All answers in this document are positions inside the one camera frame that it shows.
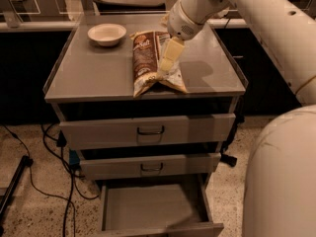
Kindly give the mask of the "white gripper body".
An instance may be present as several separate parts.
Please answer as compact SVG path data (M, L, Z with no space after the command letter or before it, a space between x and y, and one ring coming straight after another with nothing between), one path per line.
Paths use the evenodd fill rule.
M182 0L177 0L169 12L167 30L172 37L192 40L203 28L204 23L196 23L185 13Z

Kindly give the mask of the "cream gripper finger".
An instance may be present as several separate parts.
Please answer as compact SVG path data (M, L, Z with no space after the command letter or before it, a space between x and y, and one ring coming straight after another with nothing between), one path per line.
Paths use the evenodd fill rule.
M170 71L185 48L184 41L178 37L167 39L160 51L158 68L160 72Z

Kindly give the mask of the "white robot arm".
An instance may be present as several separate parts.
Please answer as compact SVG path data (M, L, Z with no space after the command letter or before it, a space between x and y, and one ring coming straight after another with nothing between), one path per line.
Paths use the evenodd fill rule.
M249 155L243 237L316 237L316 21L287 0L178 0L167 28L195 37L233 5L301 108L272 120Z

